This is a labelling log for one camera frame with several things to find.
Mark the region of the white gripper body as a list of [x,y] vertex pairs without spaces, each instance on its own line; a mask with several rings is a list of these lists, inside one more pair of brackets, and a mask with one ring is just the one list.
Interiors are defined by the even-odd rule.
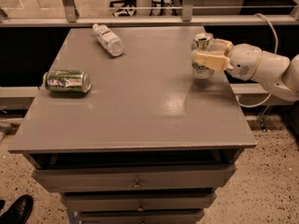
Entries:
[[259,62],[263,56],[263,51],[249,44],[239,44],[233,47],[229,53],[230,67],[226,72],[244,81],[255,81],[254,77]]

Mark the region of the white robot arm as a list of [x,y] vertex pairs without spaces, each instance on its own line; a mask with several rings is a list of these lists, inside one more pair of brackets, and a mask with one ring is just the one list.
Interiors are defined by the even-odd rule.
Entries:
[[215,39],[207,50],[194,50],[192,59],[211,70],[226,71],[234,78],[257,82],[282,100],[299,100],[298,56],[290,60],[250,44],[234,45]]

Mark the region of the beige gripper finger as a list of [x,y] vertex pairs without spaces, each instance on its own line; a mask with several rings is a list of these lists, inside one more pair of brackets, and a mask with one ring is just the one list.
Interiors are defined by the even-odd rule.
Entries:
[[229,40],[216,38],[213,46],[213,50],[217,51],[219,54],[228,56],[233,49],[234,44]]
[[214,71],[233,69],[231,60],[223,54],[213,54],[201,50],[192,51],[192,60],[201,66]]

